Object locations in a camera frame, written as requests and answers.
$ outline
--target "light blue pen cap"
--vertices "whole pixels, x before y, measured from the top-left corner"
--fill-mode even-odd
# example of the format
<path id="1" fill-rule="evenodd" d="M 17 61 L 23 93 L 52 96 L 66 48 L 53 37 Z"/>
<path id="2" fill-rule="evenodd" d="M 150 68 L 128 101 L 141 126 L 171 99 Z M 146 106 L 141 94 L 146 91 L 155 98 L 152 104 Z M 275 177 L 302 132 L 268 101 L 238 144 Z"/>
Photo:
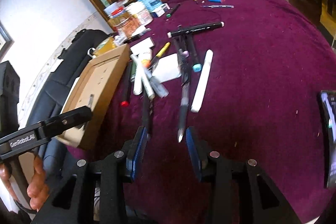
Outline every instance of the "light blue pen cap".
<path id="1" fill-rule="evenodd" d="M 194 72 L 199 72 L 202 70 L 202 65 L 201 64 L 196 64 L 193 66 L 193 71 Z"/>

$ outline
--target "blue pen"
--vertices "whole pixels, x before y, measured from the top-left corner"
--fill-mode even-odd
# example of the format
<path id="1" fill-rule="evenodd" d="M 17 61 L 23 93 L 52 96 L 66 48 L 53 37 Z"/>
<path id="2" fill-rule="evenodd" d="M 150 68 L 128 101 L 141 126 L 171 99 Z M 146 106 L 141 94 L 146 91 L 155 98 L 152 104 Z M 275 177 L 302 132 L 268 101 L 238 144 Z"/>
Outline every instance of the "blue pen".
<path id="1" fill-rule="evenodd" d="M 203 5 L 204 8 L 234 8 L 233 5 Z"/>

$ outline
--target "white marker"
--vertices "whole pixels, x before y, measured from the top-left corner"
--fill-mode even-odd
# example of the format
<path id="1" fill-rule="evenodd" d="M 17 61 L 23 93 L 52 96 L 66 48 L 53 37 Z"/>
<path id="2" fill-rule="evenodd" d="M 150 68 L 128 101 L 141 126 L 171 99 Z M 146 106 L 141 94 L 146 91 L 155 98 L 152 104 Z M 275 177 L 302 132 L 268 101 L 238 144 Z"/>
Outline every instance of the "white marker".
<path id="1" fill-rule="evenodd" d="M 206 89 L 207 83 L 208 83 L 212 57 L 213 57 L 212 50 L 207 50 L 207 53 L 206 53 L 205 59 L 204 59 L 204 65 L 203 65 L 203 69 L 202 69 L 202 72 L 201 72 L 201 76 L 199 77 L 199 81 L 198 81 L 198 84 L 197 84 L 195 97 L 194 97 L 193 103 L 191 105 L 191 112 L 196 112 L 196 113 L 199 112 L 199 110 L 202 106 L 202 102 L 203 102 L 203 98 L 204 98 L 204 94 L 205 94 L 205 89 Z"/>
<path id="2" fill-rule="evenodd" d="M 134 95 L 140 95 L 141 92 L 142 92 L 141 72 L 139 70 L 139 67 L 137 66 L 135 71 L 133 93 Z"/>
<path id="3" fill-rule="evenodd" d="M 155 93 L 152 89 L 152 86 L 150 85 L 149 81 L 148 81 L 148 78 L 145 74 L 145 71 L 143 69 L 143 66 L 141 64 L 141 62 L 139 61 L 139 59 L 137 58 L 136 55 L 134 54 L 131 54 L 131 59 L 137 64 L 136 66 L 136 71 L 135 71 L 135 79 L 134 79 L 134 85 L 135 85 L 135 80 L 137 79 L 137 73 L 139 71 L 139 74 L 142 78 L 142 83 L 143 83 L 143 87 L 145 88 L 146 92 L 147 92 L 147 95 L 148 95 L 148 98 L 150 100 L 153 100 L 154 97 L 155 97 Z"/>

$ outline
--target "cardboard box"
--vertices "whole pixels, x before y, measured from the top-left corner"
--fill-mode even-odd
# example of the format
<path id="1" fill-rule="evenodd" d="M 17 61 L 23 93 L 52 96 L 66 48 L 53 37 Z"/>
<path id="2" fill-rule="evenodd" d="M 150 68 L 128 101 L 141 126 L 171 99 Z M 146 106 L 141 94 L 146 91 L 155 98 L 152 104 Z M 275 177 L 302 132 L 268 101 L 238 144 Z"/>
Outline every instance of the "cardboard box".
<path id="1" fill-rule="evenodd" d="M 89 105 L 92 120 L 80 129 L 71 128 L 56 138 L 73 147 L 92 149 L 114 91 L 129 61 L 129 45 L 125 44 L 92 59 L 81 73 L 63 112 Z"/>

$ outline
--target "human hand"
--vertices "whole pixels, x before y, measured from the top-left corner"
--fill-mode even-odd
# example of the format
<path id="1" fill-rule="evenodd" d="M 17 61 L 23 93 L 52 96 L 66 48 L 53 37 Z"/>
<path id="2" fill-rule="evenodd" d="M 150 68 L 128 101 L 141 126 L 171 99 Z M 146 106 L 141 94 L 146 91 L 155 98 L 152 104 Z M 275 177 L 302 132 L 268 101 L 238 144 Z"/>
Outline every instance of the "human hand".
<path id="1" fill-rule="evenodd" d="M 11 174 L 4 164 L 0 165 L 0 178 L 8 190 L 9 194 L 15 199 L 18 200 L 9 178 Z M 45 171 L 43 170 L 43 162 L 39 156 L 35 156 L 34 159 L 34 175 L 31 179 L 31 183 L 27 188 L 27 194 L 31 198 L 30 207 L 33 210 L 40 210 L 44 202 L 49 196 L 49 187 L 44 183 L 45 180 Z"/>

